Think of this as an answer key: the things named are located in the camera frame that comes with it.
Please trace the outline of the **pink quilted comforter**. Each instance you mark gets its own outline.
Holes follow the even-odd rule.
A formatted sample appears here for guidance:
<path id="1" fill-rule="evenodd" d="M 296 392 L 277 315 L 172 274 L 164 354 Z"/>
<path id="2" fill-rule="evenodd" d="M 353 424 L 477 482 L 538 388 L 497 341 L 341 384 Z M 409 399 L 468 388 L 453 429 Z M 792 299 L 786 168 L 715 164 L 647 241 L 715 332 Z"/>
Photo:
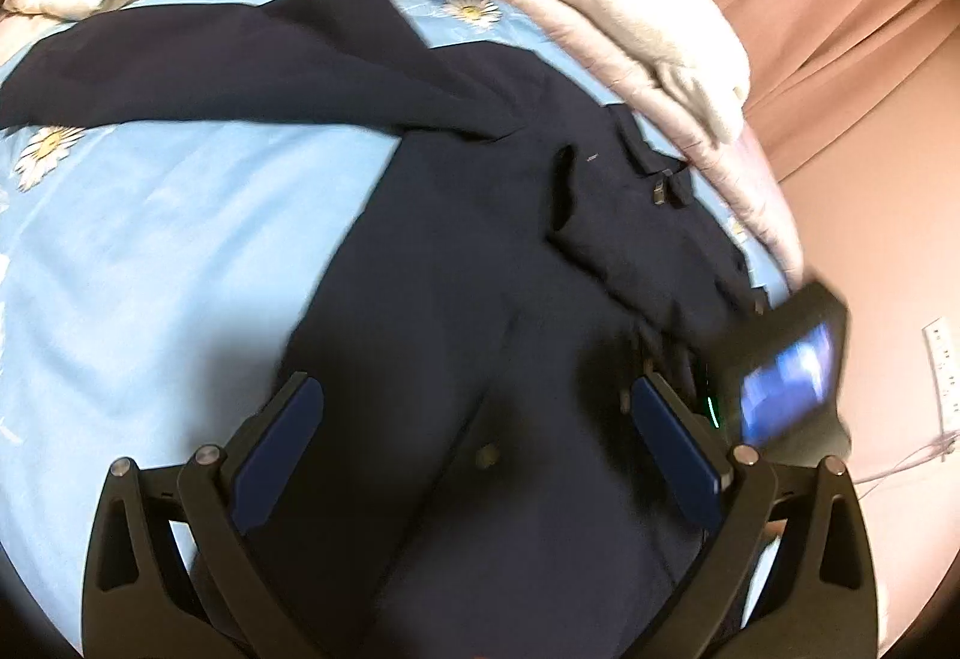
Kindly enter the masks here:
<path id="1" fill-rule="evenodd" d="M 649 66 L 631 58 L 563 1 L 501 1 L 524 11 L 579 65 L 649 118 L 718 190 L 743 227 L 768 248 L 788 287 L 800 286 L 805 261 L 796 221 L 752 131 L 745 128 L 729 143 L 711 138 L 703 123 L 661 88 Z"/>

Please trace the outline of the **dark navy coat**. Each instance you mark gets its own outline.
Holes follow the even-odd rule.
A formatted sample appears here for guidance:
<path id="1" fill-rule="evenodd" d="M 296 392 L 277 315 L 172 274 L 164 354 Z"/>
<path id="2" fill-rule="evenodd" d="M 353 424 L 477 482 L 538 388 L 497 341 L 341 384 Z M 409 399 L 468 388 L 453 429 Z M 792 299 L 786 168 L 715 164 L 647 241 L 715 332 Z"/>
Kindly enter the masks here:
<path id="1" fill-rule="evenodd" d="M 149 6 L 39 42 L 7 127 L 347 123 L 397 136 L 281 357 L 324 411 L 245 544 L 329 657 L 613 657 L 697 555 L 623 396 L 684 398 L 754 311 L 653 151 L 526 50 L 432 49 L 391 0 Z"/>

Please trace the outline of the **light blue floral bedsheet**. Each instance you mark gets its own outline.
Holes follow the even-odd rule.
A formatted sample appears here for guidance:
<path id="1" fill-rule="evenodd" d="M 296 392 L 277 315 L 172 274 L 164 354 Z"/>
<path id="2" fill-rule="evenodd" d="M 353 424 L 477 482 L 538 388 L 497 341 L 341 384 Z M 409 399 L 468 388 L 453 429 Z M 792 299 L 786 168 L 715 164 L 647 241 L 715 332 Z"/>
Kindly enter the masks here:
<path id="1" fill-rule="evenodd" d="M 178 464 L 267 398 L 394 148 L 348 127 L 3 133 L 2 542 L 71 645 L 107 467 Z"/>

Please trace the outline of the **pink curtain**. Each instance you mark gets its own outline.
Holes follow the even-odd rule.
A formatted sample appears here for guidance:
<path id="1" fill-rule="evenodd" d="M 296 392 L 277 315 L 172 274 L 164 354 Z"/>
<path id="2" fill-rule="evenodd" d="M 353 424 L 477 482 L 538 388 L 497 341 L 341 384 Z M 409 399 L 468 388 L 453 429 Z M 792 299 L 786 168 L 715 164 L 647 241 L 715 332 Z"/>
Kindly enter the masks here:
<path id="1" fill-rule="evenodd" d="M 921 91 L 957 70 L 937 58 L 957 47 L 958 0 L 715 1 L 750 55 L 747 118 L 781 180 L 833 148 L 869 161 L 957 116 Z"/>

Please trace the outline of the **white power strip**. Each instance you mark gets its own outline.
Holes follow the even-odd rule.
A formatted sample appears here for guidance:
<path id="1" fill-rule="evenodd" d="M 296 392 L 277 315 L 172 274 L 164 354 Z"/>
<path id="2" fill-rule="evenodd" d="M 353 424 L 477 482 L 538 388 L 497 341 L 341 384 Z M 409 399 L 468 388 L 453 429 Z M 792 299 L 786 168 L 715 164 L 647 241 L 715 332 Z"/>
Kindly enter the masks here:
<path id="1" fill-rule="evenodd" d="M 935 392 L 944 427 L 958 425 L 958 352 L 953 345 L 952 327 L 947 318 L 937 318 L 923 327 Z"/>

